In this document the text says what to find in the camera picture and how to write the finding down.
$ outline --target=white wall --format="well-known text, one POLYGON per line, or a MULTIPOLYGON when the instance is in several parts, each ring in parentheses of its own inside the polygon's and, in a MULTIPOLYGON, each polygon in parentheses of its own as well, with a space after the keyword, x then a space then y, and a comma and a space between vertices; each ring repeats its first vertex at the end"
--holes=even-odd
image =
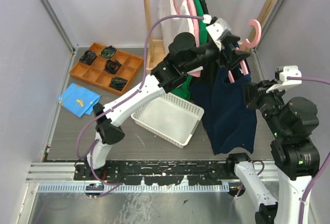
POLYGON ((70 51, 39 0, 0 0, 0 223, 14 223, 41 158, 70 51))
MULTIPOLYGON (((298 65, 303 76, 330 79, 328 0, 286 0, 259 47, 266 78, 274 77, 278 66, 298 65)), ((289 100, 302 96, 318 107, 320 125, 311 136, 324 161, 330 151, 330 86, 304 82, 285 94, 289 100)), ((311 194, 320 222, 329 223, 330 168, 328 167, 311 194)))
MULTIPOLYGON (((142 46, 146 35, 143 0, 49 0, 79 46, 94 41, 115 46, 142 46)), ((159 0, 150 0, 152 20, 159 0)), ((206 0, 211 15, 225 18, 236 35, 247 37, 248 21, 257 18, 265 0, 206 0)), ((160 28, 154 32, 161 38, 160 28)))

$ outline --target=clothing rack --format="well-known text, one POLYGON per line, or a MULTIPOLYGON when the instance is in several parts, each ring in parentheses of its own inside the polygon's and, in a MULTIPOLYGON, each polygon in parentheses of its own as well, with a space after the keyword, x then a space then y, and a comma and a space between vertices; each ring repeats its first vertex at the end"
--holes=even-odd
MULTIPOLYGON (((150 0, 143 0, 144 2, 144 12, 147 31, 151 29, 152 20, 151 20, 151 11, 150 11, 150 0)), ((161 62, 165 57, 163 40, 154 40, 151 34, 149 38, 149 50, 147 57, 147 72, 154 68, 159 62, 161 62)))
MULTIPOLYGON (((151 20, 151 9, 150 9, 150 0, 143 0, 144 2, 144 12, 145 12, 145 20, 147 31, 151 29, 152 20, 151 20)), ((267 20, 270 11, 273 9, 274 5, 276 4, 277 0, 266 0, 257 20, 263 26, 265 21, 267 20)), ((252 41, 255 37, 255 30, 252 29, 249 35, 249 40, 252 41)), ((163 40, 154 40, 153 36, 151 35, 149 38, 149 50, 148 50, 148 57, 147 57, 147 72, 149 72, 152 68, 154 68, 159 62, 161 62, 165 57, 164 47, 163 47, 163 40)))

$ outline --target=white plastic basket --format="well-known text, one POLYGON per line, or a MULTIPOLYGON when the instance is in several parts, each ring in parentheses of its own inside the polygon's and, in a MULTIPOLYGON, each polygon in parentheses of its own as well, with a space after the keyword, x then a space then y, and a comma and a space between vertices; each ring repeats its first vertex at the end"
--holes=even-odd
POLYGON ((168 93, 147 103, 131 117, 141 127, 183 148, 188 144, 204 110, 168 93))

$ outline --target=wooden pole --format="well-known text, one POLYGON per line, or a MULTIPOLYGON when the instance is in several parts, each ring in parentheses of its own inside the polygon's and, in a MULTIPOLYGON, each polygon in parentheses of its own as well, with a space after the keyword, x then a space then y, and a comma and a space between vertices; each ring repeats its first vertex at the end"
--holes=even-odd
MULTIPOLYGON (((147 32, 151 29, 151 11, 150 11, 150 0, 143 0, 144 2, 144 12, 145 12, 145 20, 146 20, 146 28, 147 32)), ((153 62, 155 56, 155 46, 154 46, 154 39, 153 35, 149 37, 149 55, 150 55, 150 62, 153 62)))
MULTIPOLYGON (((276 0, 266 0, 261 11, 260 14, 257 18, 257 20, 260 22, 261 26, 264 24, 270 10, 272 9, 273 5, 275 4, 276 0)), ((252 31, 249 34, 249 40, 252 41, 255 37, 256 33, 255 33, 255 29, 252 29, 252 31)))

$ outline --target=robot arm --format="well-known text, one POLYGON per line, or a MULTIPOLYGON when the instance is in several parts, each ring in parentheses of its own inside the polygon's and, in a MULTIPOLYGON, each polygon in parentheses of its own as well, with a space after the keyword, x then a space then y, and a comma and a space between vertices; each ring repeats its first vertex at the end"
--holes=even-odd
MULTIPOLYGON (((309 139, 319 124, 315 104, 302 97, 292 98, 287 104, 282 99, 286 89, 301 84, 301 81, 287 79, 293 75, 301 77, 298 67, 285 66, 276 70, 273 81, 244 85, 247 108, 261 111, 275 137, 271 152, 279 179, 277 202, 256 175, 246 154, 231 154, 227 159, 229 171, 242 181, 252 199, 257 224, 297 224, 300 199, 319 170, 320 155, 309 139)), ((308 207, 306 205, 304 211, 305 224, 308 223, 308 207)))
POLYGON ((231 28, 223 19, 217 19, 208 27, 212 41, 195 46, 195 38, 190 33, 177 35, 169 46, 169 54, 161 61, 151 73, 146 76, 143 86, 138 84, 129 92, 115 101, 102 106, 100 103, 93 108, 96 116, 101 115, 113 106, 126 100, 105 116, 97 120, 96 139, 98 142, 93 149, 93 164, 91 165, 90 153, 87 162, 93 169, 102 168, 112 145, 122 140, 125 136, 120 125, 136 110, 146 103, 167 94, 186 81, 187 73, 207 65, 211 61, 219 60, 221 65, 229 70, 236 67, 239 62, 249 57, 248 52, 230 49, 233 43, 240 38, 231 34, 231 28), (134 97, 129 96, 139 91, 134 97))

